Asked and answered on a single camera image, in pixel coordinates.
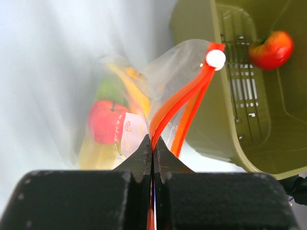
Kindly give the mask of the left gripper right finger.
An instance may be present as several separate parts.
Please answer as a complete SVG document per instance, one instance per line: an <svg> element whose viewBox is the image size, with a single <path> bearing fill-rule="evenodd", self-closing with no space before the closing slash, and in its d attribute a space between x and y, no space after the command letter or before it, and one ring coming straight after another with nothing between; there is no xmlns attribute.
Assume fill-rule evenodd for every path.
<svg viewBox="0 0 307 230"><path fill-rule="evenodd" d="M279 182L266 173L196 173L159 139L153 151L159 230L297 230Z"/></svg>

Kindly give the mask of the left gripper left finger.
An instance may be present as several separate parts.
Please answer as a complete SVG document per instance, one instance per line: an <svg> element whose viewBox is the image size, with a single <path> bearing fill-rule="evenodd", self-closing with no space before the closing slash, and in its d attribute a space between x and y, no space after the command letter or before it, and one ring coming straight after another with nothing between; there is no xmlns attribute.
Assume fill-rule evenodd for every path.
<svg viewBox="0 0 307 230"><path fill-rule="evenodd" d="M3 230L151 230L152 149L145 136L115 169L39 170L17 183Z"/></svg>

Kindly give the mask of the red toy apple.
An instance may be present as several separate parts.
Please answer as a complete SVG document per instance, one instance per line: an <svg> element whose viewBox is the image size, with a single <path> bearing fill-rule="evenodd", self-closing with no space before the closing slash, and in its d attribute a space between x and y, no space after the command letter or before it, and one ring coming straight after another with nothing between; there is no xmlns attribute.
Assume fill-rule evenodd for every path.
<svg viewBox="0 0 307 230"><path fill-rule="evenodd" d="M95 102L90 110L87 127L90 136L100 144L114 144L122 136L127 107L110 100Z"/></svg>

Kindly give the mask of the clear zip bag orange zipper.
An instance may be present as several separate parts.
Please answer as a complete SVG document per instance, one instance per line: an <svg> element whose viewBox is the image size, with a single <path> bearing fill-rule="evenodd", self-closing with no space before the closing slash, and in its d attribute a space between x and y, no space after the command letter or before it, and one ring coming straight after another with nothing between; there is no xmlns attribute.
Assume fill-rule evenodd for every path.
<svg viewBox="0 0 307 230"><path fill-rule="evenodd" d="M153 226L152 160L162 137L178 157L190 124L215 72L223 68L225 46L192 39L171 48L142 70L120 55L96 63L99 79L85 125L78 161L99 170L101 229Z"/></svg>

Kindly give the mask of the green toy starfruit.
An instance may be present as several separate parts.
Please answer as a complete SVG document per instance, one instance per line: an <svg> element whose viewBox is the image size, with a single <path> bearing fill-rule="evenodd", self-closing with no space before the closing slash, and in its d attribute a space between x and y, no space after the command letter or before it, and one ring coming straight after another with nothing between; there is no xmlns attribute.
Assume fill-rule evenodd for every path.
<svg viewBox="0 0 307 230"><path fill-rule="evenodd" d="M104 78L98 88L96 99L114 101L127 106L126 93L126 87L121 79L118 77Z"/></svg>

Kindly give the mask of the yellow toy banana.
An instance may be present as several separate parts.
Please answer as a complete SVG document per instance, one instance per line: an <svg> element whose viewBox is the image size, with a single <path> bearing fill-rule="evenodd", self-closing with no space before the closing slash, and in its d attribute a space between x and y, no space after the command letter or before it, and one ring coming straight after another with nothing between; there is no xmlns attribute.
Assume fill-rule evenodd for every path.
<svg viewBox="0 0 307 230"><path fill-rule="evenodd" d="M108 67L117 74L124 83L132 99L130 102L130 110L136 113L143 111L144 116L147 117L150 111L150 100L137 86L137 82L144 81L145 78L132 66L121 69L115 64L108 64Z"/></svg>

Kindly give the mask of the red toy tomato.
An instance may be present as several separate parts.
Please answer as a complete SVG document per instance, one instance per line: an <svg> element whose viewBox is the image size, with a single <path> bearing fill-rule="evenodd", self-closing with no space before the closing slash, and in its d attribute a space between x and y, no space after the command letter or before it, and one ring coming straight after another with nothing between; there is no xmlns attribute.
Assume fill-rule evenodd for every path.
<svg viewBox="0 0 307 230"><path fill-rule="evenodd" d="M273 31L257 40L248 49L249 60L262 70L273 70L282 66L292 55L294 42L285 31Z"/></svg>

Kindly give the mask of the yellow toy starfruit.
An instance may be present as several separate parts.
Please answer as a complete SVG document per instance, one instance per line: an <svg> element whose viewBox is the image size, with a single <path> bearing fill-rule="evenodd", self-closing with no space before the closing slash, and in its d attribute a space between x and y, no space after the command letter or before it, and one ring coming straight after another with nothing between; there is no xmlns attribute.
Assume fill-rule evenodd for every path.
<svg viewBox="0 0 307 230"><path fill-rule="evenodd" d="M127 158L116 148L116 144L100 144L85 137L79 153L82 170L112 170Z"/></svg>

